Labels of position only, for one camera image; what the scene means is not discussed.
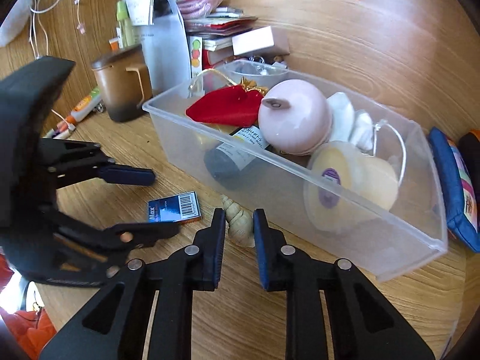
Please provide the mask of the green spray bottle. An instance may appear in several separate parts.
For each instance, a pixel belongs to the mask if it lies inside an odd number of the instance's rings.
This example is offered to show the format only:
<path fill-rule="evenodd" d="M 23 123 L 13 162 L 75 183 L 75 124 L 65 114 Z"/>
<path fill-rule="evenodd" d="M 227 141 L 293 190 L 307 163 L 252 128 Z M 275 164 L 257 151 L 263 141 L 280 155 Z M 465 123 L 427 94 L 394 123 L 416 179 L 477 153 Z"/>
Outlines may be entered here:
<path fill-rule="evenodd" d="M 120 28 L 122 47 L 132 47 L 136 44 L 133 25 L 128 14 L 128 8 L 124 0 L 116 3 L 116 19 Z"/>

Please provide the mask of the dark glass bottle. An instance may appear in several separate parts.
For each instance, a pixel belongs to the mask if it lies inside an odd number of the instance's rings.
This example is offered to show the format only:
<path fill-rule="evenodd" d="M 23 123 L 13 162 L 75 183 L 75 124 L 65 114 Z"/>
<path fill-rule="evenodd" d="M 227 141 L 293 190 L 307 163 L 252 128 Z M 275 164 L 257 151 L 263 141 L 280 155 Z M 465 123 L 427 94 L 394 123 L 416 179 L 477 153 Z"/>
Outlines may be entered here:
<path fill-rule="evenodd" d="M 243 143 L 266 150 L 269 143 L 265 140 L 261 130 L 256 125 L 237 128 L 230 133 L 232 138 Z M 244 150 L 236 149 L 234 145 L 221 143 L 204 155 L 204 163 L 211 176 L 217 180 L 227 180 L 242 172 L 256 157 Z"/>

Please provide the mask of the small clear trinket bowl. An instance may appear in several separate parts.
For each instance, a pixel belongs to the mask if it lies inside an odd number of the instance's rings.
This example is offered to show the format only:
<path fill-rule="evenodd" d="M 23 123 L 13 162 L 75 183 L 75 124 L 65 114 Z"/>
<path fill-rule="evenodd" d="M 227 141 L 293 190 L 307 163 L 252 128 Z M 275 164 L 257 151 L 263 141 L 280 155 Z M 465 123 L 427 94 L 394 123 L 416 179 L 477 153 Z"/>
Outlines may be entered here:
<path fill-rule="evenodd" d="M 258 86 L 272 88 L 288 79 L 288 70 L 269 64 L 256 63 L 245 59 L 234 60 L 221 66 L 221 70 L 231 79 L 239 82 L 241 78 L 253 80 Z"/>

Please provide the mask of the clear plastic storage bin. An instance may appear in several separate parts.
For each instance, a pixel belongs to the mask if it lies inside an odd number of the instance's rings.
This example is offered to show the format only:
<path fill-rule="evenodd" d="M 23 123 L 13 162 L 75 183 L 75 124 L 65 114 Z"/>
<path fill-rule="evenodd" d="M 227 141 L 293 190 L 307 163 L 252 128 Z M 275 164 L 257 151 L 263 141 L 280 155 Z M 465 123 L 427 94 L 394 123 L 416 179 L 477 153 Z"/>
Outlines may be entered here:
<path fill-rule="evenodd" d="M 288 70 L 288 79 L 306 80 L 324 95 L 342 86 L 320 77 Z M 309 169 L 307 159 L 277 154 L 243 143 L 231 131 L 193 121 L 185 110 L 227 82 L 208 73 L 190 89 L 192 80 L 163 92 L 146 102 L 168 161 L 203 184 L 230 197 L 249 210 L 263 209 L 268 219 L 300 238 L 370 271 L 380 281 L 404 275 L 445 254 L 448 226 L 443 194 L 431 148 L 422 127 L 374 100 L 348 90 L 355 110 L 365 110 L 381 127 L 377 150 L 371 156 L 388 161 L 400 179 L 398 197 L 389 211 L 342 187 L 325 182 Z M 211 176 L 204 155 L 216 145 L 228 143 L 256 159 L 227 180 Z M 375 215 L 340 234 L 315 228 L 304 204 L 304 186 L 311 183 Z"/>

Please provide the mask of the beige spiral seashell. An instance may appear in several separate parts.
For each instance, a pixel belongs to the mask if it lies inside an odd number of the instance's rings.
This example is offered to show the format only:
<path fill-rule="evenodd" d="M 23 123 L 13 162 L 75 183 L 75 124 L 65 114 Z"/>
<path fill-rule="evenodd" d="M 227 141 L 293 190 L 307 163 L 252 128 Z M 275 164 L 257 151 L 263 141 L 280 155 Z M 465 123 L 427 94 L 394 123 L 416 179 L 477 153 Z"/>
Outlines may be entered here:
<path fill-rule="evenodd" d="M 244 210 L 231 198 L 221 195 L 221 202 L 228 224 L 230 241 L 242 247 L 255 246 L 253 219 L 249 211 Z"/>

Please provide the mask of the cream tape roll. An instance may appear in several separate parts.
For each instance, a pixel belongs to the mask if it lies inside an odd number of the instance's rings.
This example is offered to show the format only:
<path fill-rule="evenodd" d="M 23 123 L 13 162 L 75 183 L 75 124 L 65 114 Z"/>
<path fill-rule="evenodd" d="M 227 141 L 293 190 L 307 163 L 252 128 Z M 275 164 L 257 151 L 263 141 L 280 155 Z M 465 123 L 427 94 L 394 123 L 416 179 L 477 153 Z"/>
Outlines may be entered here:
<path fill-rule="evenodd" d="M 394 205 L 400 182 L 388 161 L 364 154 L 353 144 L 333 141 L 324 144 L 308 164 L 313 174 L 342 187 L 389 211 Z M 304 204 L 312 225 L 328 233 L 345 233 L 375 215 L 341 195 L 308 183 Z"/>

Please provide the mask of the white cardboard box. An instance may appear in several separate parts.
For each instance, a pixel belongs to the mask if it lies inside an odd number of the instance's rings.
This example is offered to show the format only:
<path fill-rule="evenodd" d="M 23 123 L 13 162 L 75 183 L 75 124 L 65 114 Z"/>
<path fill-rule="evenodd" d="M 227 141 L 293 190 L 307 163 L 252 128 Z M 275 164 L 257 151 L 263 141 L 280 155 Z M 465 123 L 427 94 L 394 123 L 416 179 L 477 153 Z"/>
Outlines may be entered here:
<path fill-rule="evenodd" d="M 253 29 L 232 37 L 233 54 L 235 56 L 253 55 L 289 55 L 290 47 L 287 34 L 272 26 Z"/>

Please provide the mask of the fruit print carton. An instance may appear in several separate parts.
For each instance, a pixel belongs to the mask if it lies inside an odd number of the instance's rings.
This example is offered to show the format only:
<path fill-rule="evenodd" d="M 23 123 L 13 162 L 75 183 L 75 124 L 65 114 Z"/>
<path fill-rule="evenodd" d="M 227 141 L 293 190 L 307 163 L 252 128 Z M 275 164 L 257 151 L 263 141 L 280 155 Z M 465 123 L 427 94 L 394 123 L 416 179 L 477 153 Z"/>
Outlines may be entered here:
<path fill-rule="evenodd" d="M 196 77 L 203 69 L 203 39 L 197 36 L 188 36 L 190 53 L 190 72 Z"/>

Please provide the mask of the blue staples box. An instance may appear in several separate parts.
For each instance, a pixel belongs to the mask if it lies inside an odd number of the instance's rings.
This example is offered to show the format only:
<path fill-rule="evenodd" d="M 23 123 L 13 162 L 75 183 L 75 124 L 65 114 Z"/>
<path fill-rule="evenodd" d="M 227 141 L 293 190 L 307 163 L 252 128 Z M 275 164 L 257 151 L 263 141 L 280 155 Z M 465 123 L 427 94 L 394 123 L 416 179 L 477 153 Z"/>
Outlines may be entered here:
<path fill-rule="evenodd" d="M 187 223 L 202 218 L 195 191 L 162 197 L 147 203 L 147 219 L 150 223 Z"/>

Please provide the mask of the red velvet pouch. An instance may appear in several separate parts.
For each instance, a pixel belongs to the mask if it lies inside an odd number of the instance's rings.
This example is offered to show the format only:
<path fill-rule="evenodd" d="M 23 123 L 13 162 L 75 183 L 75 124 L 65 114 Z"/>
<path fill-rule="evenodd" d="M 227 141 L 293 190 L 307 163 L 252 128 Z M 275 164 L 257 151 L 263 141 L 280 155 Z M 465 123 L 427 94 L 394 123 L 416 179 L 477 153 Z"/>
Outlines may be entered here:
<path fill-rule="evenodd" d="M 204 94 L 185 110 L 185 114 L 195 122 L 208 125 L 225 125 L 249 128 L 258 118 L 260 104 L 269 91 L 255 80 L 242 76 L 239 83 L 217 69 L 209 68 L 200 72 L 190 85 L 190 89 L 208 73 L 219 76 L 227 86 Z"/>

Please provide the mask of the pink round container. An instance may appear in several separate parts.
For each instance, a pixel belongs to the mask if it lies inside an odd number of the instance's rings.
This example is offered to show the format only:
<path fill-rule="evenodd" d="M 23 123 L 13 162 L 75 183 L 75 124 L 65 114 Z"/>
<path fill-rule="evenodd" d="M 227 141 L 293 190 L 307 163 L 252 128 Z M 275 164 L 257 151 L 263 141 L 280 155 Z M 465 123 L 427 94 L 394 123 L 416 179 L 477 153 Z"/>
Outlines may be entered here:
<path fill-rule="evenodd" d="M 284 80 L 263 97 L 259 129 L 266 141 L 288 155 L 309 155 L 330 135 L 333 112 L 325 95 L 306 80 Z"/>

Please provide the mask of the white paper file folder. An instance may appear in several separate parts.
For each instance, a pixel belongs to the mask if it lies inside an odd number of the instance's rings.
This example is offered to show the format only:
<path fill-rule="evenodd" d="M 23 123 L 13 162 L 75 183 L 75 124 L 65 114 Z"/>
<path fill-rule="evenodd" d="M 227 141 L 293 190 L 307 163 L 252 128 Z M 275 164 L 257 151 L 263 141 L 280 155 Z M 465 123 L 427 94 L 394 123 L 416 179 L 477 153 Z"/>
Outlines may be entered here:
<path fill-rule="evenodd" d="M 191 79 L 185 24 L 176 0 L 124 0 L 142 45 L 153 94 Z"/>

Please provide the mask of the green orange snack packet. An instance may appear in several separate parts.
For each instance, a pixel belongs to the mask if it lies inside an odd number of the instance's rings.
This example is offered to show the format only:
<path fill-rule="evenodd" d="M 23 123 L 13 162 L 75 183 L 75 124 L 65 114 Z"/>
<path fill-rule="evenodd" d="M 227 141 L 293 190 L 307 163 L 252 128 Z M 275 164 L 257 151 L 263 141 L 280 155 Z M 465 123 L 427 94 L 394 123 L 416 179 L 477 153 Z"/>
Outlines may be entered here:
<path fill-rule="evenodd" d="M 100 89 L 95 87 L 74 106 L 66 118 L 58 114 L 61 121 L 57 124 L 56 128 L 49 130 L 46 135 L 44 135 L 44 138 L 64 139 L 65 137 L 69 137 L 71 133 L 75 131 L 77 125 L 89 116 L 90 113 L 94 111 L 101 112 L 102 110 L 103 104 Z"/>

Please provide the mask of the white crumpled cloth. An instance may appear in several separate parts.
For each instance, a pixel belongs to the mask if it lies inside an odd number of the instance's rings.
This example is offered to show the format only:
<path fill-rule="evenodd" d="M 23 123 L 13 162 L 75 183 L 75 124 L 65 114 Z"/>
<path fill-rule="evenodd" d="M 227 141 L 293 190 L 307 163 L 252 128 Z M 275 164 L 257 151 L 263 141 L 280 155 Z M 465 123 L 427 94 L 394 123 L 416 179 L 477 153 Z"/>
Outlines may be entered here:
<path fill-rule="evenodd" d="M 356 111 L 349 97 L 343 92 L 337 92 L 327 98 L 332 111 L 333 122 L 329 142 L 349 142 L 369 152 L 373 149 L 374 123 L 365 110 Z"/>

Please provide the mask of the brown lidded mug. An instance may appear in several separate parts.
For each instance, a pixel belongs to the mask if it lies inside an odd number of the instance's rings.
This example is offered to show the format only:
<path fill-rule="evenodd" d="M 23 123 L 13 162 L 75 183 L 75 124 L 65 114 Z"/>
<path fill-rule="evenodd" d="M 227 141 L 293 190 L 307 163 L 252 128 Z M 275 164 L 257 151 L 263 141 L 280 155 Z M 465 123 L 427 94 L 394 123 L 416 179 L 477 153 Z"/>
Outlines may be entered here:
<path fill-rule="evenodd" d="M 90 66 L 114 122 L 127 122 L 143 113 L 143 103 L 152 98 L 153 91 L 141 44 L 111 51 Z"/>

